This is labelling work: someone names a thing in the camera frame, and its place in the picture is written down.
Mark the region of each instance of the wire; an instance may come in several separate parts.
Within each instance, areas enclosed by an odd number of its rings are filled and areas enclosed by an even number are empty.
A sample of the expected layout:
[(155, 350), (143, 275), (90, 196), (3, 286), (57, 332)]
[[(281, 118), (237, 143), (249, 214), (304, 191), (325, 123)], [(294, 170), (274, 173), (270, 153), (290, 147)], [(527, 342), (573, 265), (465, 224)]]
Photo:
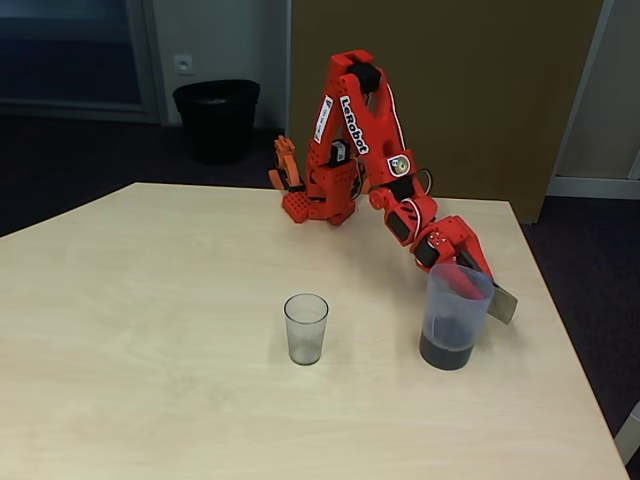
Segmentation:
[(433, 175), (431, 175), (431, 172), (429, 171), (428, 168), (421, 168), (416, 172), (416, 174), (420, 172), (425, 172), (427, 174), (427, 178), (429, 179), (429, 183), (424, 189), (424, 193), (426, 195), (429, 195), (429, 193), (431, 192), (431, 187), (433, 187)]
[(362, 187), (364, 186), (364, 165), (359, 160), (356, 160), (356, 164), (358, 166), (357, 190), (351, 194), (351, 200), (355, 200), (362, 194)]
[(413, 232), (413, 240), (415, 240), (416, 237), (418, 236), (418, 230), (420, 229), (420, 225), (422, 224), (422, 215), (420, 215), (420, 210), (418, 209), (418, 206), (410, 198), (405, 198), (404, 200), (402, 200), (402, 203), (410, 204), (413, 207), (413, 211), (416, 212), (416, 231)]

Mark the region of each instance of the electrical outlet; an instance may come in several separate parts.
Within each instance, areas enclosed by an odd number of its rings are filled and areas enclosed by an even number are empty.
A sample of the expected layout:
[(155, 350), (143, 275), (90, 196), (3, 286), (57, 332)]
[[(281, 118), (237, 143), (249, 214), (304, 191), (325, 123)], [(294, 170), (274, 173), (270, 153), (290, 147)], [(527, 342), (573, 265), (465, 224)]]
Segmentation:
[(173, 63), (178, 75), (193, 75), (193, 55), (174, 55)]

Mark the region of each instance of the dark liquid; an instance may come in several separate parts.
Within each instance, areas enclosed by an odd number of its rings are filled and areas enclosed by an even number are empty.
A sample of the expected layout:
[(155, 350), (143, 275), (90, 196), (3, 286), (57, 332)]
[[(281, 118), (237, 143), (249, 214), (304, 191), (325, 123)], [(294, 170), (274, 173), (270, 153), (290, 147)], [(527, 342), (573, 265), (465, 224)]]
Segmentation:
[[(464, 325), (454, 318), (435, 319), (435, 335), (446, 344), (469, 344), (472, 335)], [(469, 361), (473, 345), (465, 350), (448, 350), (429, 340), (424, 333), (420, 336), (420, 355), (430, 365), (440, 370), (458, 370)]]

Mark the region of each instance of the baseboard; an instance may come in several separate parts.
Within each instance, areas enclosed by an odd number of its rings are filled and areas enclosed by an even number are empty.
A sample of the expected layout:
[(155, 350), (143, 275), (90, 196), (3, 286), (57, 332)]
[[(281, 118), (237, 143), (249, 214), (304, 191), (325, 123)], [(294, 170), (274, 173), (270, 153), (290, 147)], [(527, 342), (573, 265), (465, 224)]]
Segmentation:
[(549, 182), (547, 195), (640, 200), (640, 180), (555, 177)]
[(0, 103), (0, 116), (99, 120), (105, 122), (158, 123), (158, 118), (155, 115), (142, 112), (141, 107), (137, 109), (129, 109), (129, 111), (91, 108), (92, 106), (88, 104), (86, 107), (86, 109), (73, 108), (71, 107), (71, 104), (65, 107), (64, 105), (56, 106), (53, 104), (45, 106), (31, 106), (28, 104), (5, 105)]

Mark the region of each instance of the sticker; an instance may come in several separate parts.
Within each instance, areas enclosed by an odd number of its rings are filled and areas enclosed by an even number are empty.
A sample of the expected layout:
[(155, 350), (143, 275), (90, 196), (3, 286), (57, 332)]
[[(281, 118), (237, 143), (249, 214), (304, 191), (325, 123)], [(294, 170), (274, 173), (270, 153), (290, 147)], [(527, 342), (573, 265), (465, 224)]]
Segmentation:
[(318, 121), (316, 122), (316, 131), (313, 134), (313, 139), (317, 143), (322, 143), (322, 134), (324, 133), (324, 129), (327, 126), (327, 121), (329, 120), (329, 114), (331, 113), (332, 107), (333, 100), (329, 95), (325, 95), (324, 102), (322, 102), (322, 108), (320, 109), (320, 116), (318, 117)]
[(402, 177), (411, 170), (411, 162), (406, 155), (396, 155), (395, 157), (387, 158), (387, 164), (389, 165), (391, 175), (394, 177)]
[(353, 139), (353, 143), (358, 149), (360, 155), (369, 153), (369, 145), (364, 141), (364, 134), (362, 130), (358, 128), (358, 121), (356, 115), (351, 110), (351, 97), (344, 95), (340, 97), (340, 105), (342, 106), (342, 113), (344, 114), (344, 120), (347, 122), (347, 130)]

